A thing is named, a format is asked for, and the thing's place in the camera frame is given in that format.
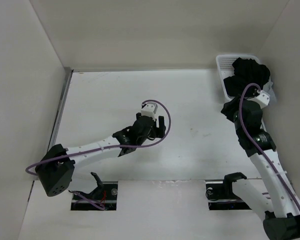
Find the black tank top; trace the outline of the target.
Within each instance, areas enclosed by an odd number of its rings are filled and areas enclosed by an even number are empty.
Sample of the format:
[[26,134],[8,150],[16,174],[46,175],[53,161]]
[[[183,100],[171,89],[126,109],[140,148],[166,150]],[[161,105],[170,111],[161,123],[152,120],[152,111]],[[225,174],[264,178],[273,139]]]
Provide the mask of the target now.
[[254,83],[262,89],[270,80],[271,72],[264,64],[254,59],[237,58],[232,67],[234,73],[223,80],[225,90],[230,97],[241,95],[248,84]]

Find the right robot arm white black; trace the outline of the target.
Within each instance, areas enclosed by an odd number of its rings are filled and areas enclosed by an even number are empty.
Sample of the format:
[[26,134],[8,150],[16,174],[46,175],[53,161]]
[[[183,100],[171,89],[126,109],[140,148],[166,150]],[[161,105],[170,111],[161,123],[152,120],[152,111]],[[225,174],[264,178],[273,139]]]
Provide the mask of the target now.
[[270,240],[300,238],[300,199],[283,170],[276,145],[262,128],[267,102],[241,99],[225,103],[221,113],[234,123],[240,146],[255,166],[269,197],[259,192],[241,172],[224,176],[222,192],[228,198],[243,200],[262,222]]

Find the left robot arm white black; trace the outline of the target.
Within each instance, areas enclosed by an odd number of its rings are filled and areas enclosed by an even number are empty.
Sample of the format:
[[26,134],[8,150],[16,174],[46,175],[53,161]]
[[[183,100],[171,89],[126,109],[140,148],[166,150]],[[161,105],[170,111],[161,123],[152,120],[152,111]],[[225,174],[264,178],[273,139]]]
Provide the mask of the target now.
[[136,115],[133,125],[113,133],[111,136],[77,147],[52,146],[34,170],[48,197],[59,195],[68,189],[75,171],[95,162],[119,158],[146,148],[147,140],[162,140],[166,136],[165,118]]

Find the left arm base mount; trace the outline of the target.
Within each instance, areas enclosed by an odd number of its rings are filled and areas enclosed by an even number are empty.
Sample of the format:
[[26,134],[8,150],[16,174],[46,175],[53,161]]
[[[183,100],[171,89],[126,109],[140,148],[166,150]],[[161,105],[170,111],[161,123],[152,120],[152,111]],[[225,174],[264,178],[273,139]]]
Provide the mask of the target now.
[[95,173],[90,173],[92,181],[81,179],[72,194],[71,211],[116,211],[119,183],[102,181]]

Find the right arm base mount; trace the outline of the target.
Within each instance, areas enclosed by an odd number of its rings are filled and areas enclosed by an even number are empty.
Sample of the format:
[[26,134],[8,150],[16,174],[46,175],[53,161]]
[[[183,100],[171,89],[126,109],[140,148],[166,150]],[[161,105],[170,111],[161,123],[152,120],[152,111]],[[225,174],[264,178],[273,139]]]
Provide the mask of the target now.
[[251,210],[251,208],[237,196],[228,196],[222,181],[206,181],[205,196],[210,211]]

